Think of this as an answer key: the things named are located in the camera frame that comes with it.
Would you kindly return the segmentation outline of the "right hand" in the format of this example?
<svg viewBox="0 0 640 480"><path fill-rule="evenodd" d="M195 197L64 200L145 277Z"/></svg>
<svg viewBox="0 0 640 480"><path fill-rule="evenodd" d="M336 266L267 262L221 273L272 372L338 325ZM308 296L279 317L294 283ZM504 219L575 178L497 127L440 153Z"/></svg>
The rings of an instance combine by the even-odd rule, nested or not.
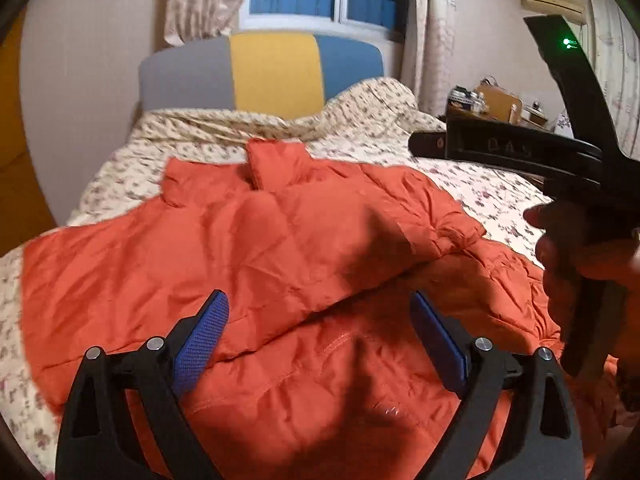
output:
<svg viewBox="0 0 640 480"><path fill-rule="evenodd" d="M553 202L524 211L526 222L544 232L535 248L544 267L544 291L553 321L570 331L585 280L615 282L627 291L625 321L611 350L630 367L639 366L639 239L611 235L597 242L591 221L575 204Z"/></svg>

